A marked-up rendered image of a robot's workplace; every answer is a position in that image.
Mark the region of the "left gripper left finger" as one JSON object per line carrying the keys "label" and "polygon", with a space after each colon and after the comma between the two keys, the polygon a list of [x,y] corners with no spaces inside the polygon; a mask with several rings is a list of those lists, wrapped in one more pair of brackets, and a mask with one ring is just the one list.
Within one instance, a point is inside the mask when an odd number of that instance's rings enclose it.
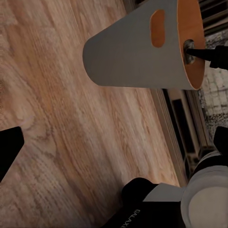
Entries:
{"label": "left gripper left finger", "polygon": [[0,182],[24,145],[23,132],[20,127],[0,132]]}

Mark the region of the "trash can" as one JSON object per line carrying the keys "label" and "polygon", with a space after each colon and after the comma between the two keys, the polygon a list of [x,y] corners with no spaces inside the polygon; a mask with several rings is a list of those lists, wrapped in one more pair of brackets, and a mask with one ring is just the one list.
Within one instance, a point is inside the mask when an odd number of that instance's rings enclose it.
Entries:
{"label": "trash can", "polygon": [[183,43],[205,49],[198,0],[149,0],[88,39],[82,60],[99,86],[199,90],[205,61],[183,62]]}

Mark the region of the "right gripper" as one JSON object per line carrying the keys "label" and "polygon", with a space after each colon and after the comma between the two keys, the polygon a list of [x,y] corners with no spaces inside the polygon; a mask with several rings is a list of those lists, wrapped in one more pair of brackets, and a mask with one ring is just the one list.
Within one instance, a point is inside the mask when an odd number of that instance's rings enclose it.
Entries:
{"label": "right gripper", "polygon": [[228,46],[216,46],[213,49],[187,49],[186,53],[210,61],[210,68],[228,70]]}

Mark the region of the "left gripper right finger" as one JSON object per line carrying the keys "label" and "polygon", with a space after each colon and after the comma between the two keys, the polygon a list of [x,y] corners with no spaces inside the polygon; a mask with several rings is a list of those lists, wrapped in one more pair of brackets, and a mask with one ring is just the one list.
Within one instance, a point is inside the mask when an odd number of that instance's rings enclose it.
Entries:
{"label": "left gripper right finger", "polygon": [[213,142],[228,164],[228,128],[218,126]]}

